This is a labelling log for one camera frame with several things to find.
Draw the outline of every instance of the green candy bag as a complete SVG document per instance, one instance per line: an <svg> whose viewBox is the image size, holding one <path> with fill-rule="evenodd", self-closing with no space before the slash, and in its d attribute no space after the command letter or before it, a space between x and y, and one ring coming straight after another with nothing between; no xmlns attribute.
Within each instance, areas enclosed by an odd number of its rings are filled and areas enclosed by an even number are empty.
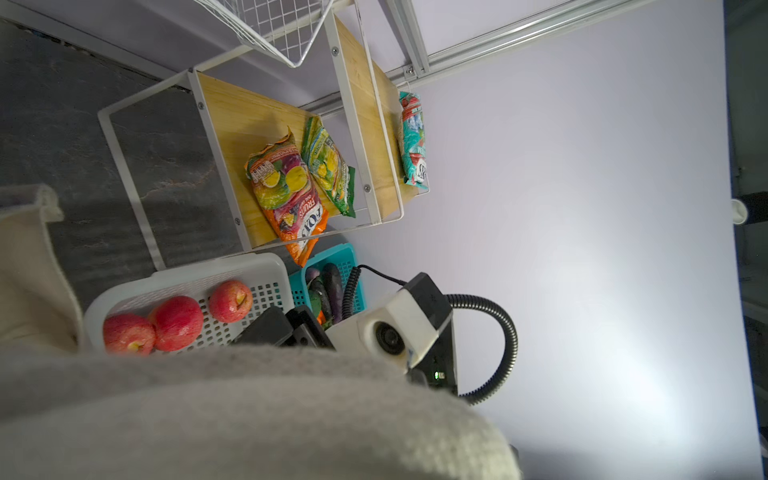
<svg viewBox="0 0 768 480"><path fill-rule="evenodd" d="M355 169L348 166L319 117L306 122L301 158L342 215L355 216Z"/></svg>

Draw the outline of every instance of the fox's fruits candy bag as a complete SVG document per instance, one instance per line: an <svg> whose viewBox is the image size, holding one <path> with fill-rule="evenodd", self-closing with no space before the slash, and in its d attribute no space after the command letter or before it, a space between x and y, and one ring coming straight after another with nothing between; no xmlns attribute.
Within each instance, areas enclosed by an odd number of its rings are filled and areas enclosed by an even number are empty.
<svg viewBox="0 0 768 480"><path fill-rule="evenodd" d="M328 223L328 212L320 198L310 172L301 161L293 134L267 145L253 155L245 166L261 211L283 242L322 233ZM286 248L293 261L304 266L317 239L289 243Z"/></svg>

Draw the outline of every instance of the teal candy bag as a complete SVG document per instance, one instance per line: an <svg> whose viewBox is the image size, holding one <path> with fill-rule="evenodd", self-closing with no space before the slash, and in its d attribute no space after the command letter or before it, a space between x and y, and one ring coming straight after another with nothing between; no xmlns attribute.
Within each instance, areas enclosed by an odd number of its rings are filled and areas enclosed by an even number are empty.
<svg viewBox="0 0 768 480"><path fill-rule="evenodd" d="M400 155L406 175L403 182L415 187L427 188L426 150L424 149L424 118L422 101L417 94L400 92L402 105L402 137Z"/></svg>

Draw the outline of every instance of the white plastic basket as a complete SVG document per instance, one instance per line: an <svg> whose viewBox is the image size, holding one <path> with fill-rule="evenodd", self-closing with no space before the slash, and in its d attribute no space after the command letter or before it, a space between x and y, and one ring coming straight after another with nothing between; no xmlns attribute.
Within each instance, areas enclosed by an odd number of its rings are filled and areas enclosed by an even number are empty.
<svg viewBox="0 0 768 480"><path fill-rule="evenodd" d="M210 295L227 280L239 280L253 293L253 308L240 322L221 323L208 313ZM203 332L190 346L172 353L225 346L270 306L281 306L283 312L293 308L283 261L274 253L244 253L163 270L149 278L113 286L99 295L85 312L85 338L81 339L80 348L105 352L102 334L105 319L128 312L146 317L154 307L176 295L197 300L203 310L204 324Z"/></svg>
<svg viewBox="0 0 768 480"><path fill-rule="evenodd" d="M333 0L194 0L240 41L282 61L302 64Z"/></svg>

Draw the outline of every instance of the wooden shelf board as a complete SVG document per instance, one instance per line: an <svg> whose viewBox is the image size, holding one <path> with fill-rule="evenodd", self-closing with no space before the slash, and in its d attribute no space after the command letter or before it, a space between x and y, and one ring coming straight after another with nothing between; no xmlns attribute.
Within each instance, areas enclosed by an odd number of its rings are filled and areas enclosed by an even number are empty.
<svg viewBox="0 0 768 480"><path fill-rule="evenodd" d="M277 235L256 202L245 165L251 155L288 134L288 129L301 151L304 127L312 114L208 75L197 75L251 247L264 245ZM331 216L339 214L323 192L320 199Z"/></svg>
<svg viewBox="0 0 768 480"><path fill-rule="evenodd" d="M384 131L379 119L379 110L373 96L373 83L368 70L366 53L349 30L336 19L342 41L347 71L350 75L355 107L366 147L376 201L382 218L398 210L395 194L396 182L392 179L389 157L386 153ZM385 112L387 136L392 155L402 177L402 165L396 132L402 118L397 87L374 65L376 82L379 87L382 108ZM224 163L240 207L240 219L248 232L251 247L255 248L277 238L266 221L246 177L245 165L251 155L261 151L267 144L274 143L293 132L296 146L301 150L304 127L312 116L308 111L293 107L259 95L245 88L197 73L205 96L208 113L214 124ZM411 200L419 192L417 187L398 183L403 202ZM339 210L333 206L321 191L323 206L331 216Z"/></svg>
<svg viewBox="0 0 768 480"><path fill-rule="evenodd" d="M392 179L392 169L389 166L389 156L384 141L385 132L382 129L379 109L376 106L376 98L373 94L373 82L368 69L366 50L358 43L355 36L336 18L336 27L339 30L341 51L344 55L349 83L352 86L352 96L355 100L357 118L362 131L362 142L366 148L368 165L371 170L373 188L376 191L376 203L382 219L393 212L398 211L395 181ZM384 71L376 63L373 64L376 76L376 86L379 88L379 98L384 112L384 122L387 127L386 135L389 137L389 146L392 148L392 156L395 159L395 168L398 178L404 176L397 141L397 131L402 123L402 106L397 87L387 78ZM419 188L404 184L399 181L400 195L403 203L407 203L419 193Z"/></svg>

